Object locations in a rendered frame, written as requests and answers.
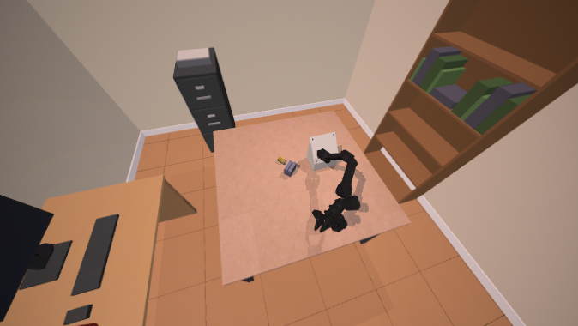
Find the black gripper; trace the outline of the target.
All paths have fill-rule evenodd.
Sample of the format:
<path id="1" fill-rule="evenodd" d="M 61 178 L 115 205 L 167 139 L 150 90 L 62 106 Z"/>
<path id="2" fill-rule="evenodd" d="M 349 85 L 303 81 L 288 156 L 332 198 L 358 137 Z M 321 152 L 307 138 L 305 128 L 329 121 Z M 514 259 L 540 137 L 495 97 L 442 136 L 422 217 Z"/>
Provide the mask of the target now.
<path id="1" fill-rule="evenodd" d="M 337 204 L 329 205 L 329 209 L 324 210 L 323 212 L 325 214 L 323 214 L 320 210 L 312 211 L 312 214 L 316 219 L 316 224 L 314 228 L 315 231 L 320 226 L 322 226 L 320 229 L 320 233 L 328 230 L 331 227 L 337 228 L 338 225 L 340 225 L 340 228 L 342 229 L 347 228 L 347 222 L 344 215 L 341 214 L 342 209 L 340 208 L 340 206 L 338 206 Z"/>

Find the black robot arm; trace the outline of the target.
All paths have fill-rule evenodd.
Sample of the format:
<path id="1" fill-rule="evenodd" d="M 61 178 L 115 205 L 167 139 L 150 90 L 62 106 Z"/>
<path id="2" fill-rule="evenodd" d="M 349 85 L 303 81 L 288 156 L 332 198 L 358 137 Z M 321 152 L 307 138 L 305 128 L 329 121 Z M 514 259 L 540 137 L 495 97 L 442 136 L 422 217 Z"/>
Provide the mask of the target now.
<path id="1" fill-rule="evenodd" d="M 334 204 L 340 206 L 342 212 L 344 210 L 359 210 L 361 205 L 358 196 L 352 195 L 352 179 L 356 166 L 358 165 L 354 155 L 346 149 L 342 150 L 340 153 L 331 154 L 323 148 L 321 150 L 317 150 L 317 157 L 326 163 L 329 163 L 331 160 L 343 160 L 347 163 L 343 179 L 341 183 L 338 184 L 335 191 L 336 195 L 340 196 L 341 198 L 336 199 Z"/>

